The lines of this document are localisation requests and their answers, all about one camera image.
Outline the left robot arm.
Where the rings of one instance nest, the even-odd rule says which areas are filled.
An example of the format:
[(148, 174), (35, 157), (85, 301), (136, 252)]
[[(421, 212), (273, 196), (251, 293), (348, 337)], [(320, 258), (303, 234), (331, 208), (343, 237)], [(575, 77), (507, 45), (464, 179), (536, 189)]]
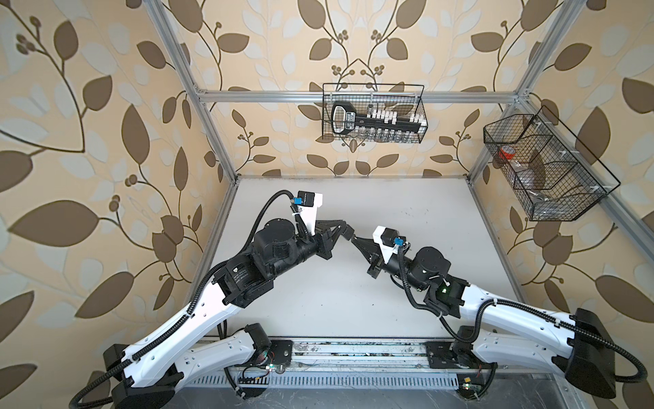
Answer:
[(328, 260), (354, 230), (320, 220), (320, 194), (280, 190), (257, 215), (244, 246), (202, 277), (187, 306), (141, 341), (104, 353), (106, 370), (71, 399), (71, 408), (162, 408), (192, 380), (218, 368), (255, 361), (270, 342), (258, 324), (202, 348), (196, 343), (274, 288), (274, 281), (310, 257)]

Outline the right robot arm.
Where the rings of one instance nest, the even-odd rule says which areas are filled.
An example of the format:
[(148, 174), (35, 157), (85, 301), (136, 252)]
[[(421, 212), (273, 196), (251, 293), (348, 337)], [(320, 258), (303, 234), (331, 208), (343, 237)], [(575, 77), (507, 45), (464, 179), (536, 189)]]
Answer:
[(403, 236), (351, 241), (368, 262), (370, 276), (386, 272), (398, 279), (412, 308), (438, 318), (480, 361), (514, 359), (517, 366), (541, 366), (603, 399), (616, 397), (617, 383), (647, 381), (645, 365), (615, 344), (590, 310), (568, 314), (500, 298), (450, 275), (451, 263), (434, 247), (407, 257), (409, 245)]

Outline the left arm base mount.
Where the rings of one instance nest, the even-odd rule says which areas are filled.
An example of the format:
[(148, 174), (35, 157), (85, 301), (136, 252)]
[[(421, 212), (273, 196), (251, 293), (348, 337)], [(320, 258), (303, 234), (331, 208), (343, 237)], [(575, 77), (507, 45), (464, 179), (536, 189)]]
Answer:
[(291, 340), (272, 340), (270, 346), (255, 352), (244, 364), (236, 366), (236, 377), (230, 366), (225, 368), (225, 378), (236, 396), (249, 400), (261, 395), (268, 387), (272, 374), (284, 374), (291, 365), (293, 346)]

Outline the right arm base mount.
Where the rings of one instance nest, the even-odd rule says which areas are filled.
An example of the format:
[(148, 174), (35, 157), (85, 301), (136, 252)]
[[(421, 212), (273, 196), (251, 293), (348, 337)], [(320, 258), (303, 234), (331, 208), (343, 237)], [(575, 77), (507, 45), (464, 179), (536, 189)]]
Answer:
[(458, 341), (429, 341), (424, 344), (430, 369), (462, 370), (456, 375), (456, 393), (463, 400), (481, 400), (492, 385), (498, 364), (485, 362), (472, 351), (471, 344)]

